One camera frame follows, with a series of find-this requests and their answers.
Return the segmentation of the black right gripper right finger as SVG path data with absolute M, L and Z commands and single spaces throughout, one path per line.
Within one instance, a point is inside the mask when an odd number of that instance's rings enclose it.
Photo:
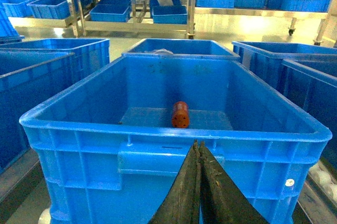
M 201 142 L 201 212 L 204 223 L 268 223 Z

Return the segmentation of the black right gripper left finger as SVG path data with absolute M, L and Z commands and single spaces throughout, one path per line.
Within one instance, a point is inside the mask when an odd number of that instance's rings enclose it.
M 190 147 L 162 204 L 149 223 L 199 223 L 201 163 L 198 142 Z

